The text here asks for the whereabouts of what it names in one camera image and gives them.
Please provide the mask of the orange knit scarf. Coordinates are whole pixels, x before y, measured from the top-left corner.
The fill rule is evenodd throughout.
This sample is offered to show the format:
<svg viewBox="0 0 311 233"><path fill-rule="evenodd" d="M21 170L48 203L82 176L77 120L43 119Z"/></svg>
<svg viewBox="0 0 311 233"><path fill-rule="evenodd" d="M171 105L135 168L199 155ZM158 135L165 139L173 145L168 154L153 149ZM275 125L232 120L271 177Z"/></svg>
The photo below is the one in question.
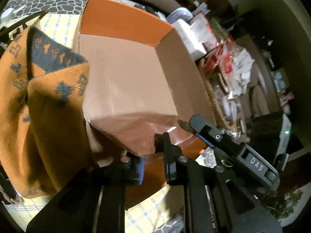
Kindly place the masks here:
<svg viewBox="0 0 311 233"><path fill-rule="evenodd" d="M53 195L93 165L82 109L89 68L35 27L1 57L1 164L23 197Z"/></svg>

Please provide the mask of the orange cardboard box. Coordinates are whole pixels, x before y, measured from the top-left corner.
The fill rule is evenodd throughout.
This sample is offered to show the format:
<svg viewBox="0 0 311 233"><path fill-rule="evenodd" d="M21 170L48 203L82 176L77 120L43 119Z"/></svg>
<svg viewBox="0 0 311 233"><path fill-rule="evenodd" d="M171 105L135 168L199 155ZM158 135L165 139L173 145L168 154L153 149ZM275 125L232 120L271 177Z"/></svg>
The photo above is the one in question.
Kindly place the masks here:
<svg viewBox="0 0 311 233"><path fill-rule="evenodd" d="M196 64L172 25L132 6L89 0L79 52L89 61L86 120L152 112L214 122Z"/></svg>

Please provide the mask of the brown packet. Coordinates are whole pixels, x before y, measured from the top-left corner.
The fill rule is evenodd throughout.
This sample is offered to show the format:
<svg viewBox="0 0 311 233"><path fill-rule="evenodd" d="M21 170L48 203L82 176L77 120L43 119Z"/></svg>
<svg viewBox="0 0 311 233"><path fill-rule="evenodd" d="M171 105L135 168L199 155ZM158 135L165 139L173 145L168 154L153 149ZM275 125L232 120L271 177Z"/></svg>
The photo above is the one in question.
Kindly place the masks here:
<svg viewBox="0 0 311 233"><path fill-rule="evenodd" d="M156 135L168 133L173 145L193 137L189 123L181 116L157 113L130 113L90 120L90 126L118 147L144 157L156 151Z"/></svg>

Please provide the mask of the wicker basket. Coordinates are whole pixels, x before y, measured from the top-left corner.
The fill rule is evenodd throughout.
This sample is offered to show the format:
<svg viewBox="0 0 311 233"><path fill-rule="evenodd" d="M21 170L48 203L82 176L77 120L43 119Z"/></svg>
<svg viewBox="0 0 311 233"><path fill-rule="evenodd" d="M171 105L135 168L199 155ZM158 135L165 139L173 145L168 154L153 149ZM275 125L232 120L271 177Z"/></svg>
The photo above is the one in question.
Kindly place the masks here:
<svg viewBox="0 0 311 233"><path fill-rule="evenodd" d="M218 65L214 65L209 72L206 68L205 60L201 59L198 70L213 109L216 126L233 138L241 138L246 133L241 101L232 95Z"/></svg>

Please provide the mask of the white tissue box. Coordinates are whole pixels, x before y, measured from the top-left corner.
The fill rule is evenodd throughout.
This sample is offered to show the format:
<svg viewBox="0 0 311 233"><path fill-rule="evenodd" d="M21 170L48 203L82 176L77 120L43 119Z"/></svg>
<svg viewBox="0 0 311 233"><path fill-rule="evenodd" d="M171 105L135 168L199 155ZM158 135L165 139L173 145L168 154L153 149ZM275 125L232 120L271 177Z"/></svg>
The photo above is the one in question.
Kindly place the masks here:
<svg viewBox="0 0 311 233"><path fill-rule="evenodd" d="M191 30L188 23L182 19L178 19L172 25L180 36L193 61L197 61L207 54L204 46L198 41L197 36Z"/></svg>

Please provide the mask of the grey stone pattern mat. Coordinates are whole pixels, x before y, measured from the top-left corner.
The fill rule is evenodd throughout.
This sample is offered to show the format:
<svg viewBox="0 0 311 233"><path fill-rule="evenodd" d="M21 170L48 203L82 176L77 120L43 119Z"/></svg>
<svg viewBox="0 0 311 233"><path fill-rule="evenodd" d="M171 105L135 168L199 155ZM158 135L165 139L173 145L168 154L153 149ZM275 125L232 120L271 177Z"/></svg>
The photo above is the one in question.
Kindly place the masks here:
<svg viewBox="0 0 311 233"><path fill-rule="evenodd" d="M53 14L81 14L87 0L10 0L3 11L12 8L19 10L14 13L13 19L28 16L42 9Z"/></svg>

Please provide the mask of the white cup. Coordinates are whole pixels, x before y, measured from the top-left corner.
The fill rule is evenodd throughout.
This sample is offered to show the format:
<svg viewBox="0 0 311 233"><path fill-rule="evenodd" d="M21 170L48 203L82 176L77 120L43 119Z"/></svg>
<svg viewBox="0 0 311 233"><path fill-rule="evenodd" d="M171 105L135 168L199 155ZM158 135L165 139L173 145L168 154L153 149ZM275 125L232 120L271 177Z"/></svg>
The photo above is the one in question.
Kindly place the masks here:
<svg viewBox="0 0 311 233"><path fill-rule="evenodd" d="M14 9L8 8L1 14L1 23L6 23L14 17Z"/></svg>

